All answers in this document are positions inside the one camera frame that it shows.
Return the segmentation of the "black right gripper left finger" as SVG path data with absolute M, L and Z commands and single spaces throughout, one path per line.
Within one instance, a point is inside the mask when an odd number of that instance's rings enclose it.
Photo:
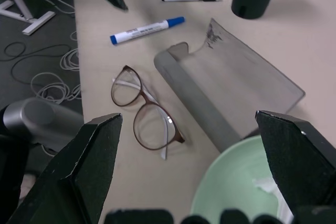
M 120 113 L 84 124 L 48 164 L 7 224 L 98 224 L 112 181 Z

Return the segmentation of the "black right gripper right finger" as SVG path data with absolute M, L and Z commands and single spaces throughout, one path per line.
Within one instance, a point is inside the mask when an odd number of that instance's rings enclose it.
M 262 110 L 255 120 L 272 177 L 291 211 L 336 206 L 336 148 L 308 121 Z

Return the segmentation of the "brown framed glasses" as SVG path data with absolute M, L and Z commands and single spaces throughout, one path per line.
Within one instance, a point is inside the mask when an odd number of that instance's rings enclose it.
M 111 99 L 119 107 L 136 104 L 140 106 L 133 120 L 136 141 L 149 151 L 160 151 L 161 158 L 167 159 L 167 149 L 172 143 L 184 143 L 174 119 L 148 90 L 139 74 L 131 67 L 124 66 L 112 79 Z

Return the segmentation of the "open grey glasses case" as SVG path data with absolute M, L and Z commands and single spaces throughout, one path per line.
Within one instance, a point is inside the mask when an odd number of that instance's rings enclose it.
M 256 111 L 286 114 L 305 96 L 214 19 L 200 49 L 189 52 L 181 42 L 158 53 L 154 65 L 220 152 L 256 132 Z

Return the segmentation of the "blue capped whiteboard marker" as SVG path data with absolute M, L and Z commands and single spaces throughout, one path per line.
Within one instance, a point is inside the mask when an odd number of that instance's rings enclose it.
M 134 28 L 132 30 L 124 31 L 110 36 L 113 45 L 118 45 L 129 40 L 143 37 L 149 34 L 157 33 L 162 30 L 170 29 L 174 26 L 180 25 L 185 22 L 183 16 L 172 19 L 166 19 L 158 23 L 153 23 L 147 26 Z

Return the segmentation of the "silver robot body part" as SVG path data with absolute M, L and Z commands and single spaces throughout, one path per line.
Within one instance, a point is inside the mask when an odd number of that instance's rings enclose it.
M 61 151 L 83 125 L 80 113 L 39 98 L 17 101 L 0 110 L 0 126 L 7 134 L 55 152 Z

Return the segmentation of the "light green plate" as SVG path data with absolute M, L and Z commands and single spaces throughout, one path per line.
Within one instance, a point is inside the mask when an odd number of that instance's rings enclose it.
M 231 146 L 211 164 L 195 193 L 191 214 L 219 224 L 224 210 L 238 209 L 248 220 L 270 215 L 291 224 L 293 214 L 276 185 L 260 136 Z

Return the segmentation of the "white desk leg frame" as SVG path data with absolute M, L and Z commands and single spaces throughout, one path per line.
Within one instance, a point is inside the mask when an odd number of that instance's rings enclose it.
M 14 4 L 18 7 L 20 13 L 7 10 Z M 0 3 L 0 15 L 28 23 L 29 26 L 26 27 L 22 33 L 24 35 L 30 36 L 43 25 L 45 25 L 48 21 L 50 21 L 56 14 L 55 12 L 48 11 L 40 18 L 34 18 L 24 0 L 6 0 Z

